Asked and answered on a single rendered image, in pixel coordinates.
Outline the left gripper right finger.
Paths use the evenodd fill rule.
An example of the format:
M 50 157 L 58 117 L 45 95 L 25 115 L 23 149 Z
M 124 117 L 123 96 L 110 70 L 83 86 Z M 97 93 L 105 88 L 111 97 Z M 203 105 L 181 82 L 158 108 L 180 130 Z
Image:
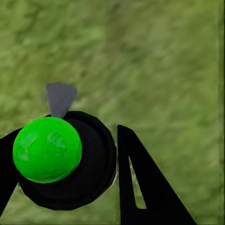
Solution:
M 118 125 L 121 225 L 197 225 L 135 132 Z M 146 204 L 135 205 L 129 158 Z

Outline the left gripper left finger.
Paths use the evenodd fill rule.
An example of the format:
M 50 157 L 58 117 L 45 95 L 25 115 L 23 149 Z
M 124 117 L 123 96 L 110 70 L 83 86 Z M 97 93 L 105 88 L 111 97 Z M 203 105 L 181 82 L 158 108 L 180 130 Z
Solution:
M 13 145 L 20 131 L 21 128 L 0 139 L 0 217 L 18 184 Z

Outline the pesticide atomizer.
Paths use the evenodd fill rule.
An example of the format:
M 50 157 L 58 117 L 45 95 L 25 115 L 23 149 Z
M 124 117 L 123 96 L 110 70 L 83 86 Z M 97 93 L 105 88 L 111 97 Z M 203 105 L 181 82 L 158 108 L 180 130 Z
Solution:
M 105 193 L 117 176 L 118 151 L 110 130 L 92 115 L 69 111 L 72 85 L 45 86 L 50 114 L 24 126 L 13 160 L 24 194 L 50 210 L 75 210 Z

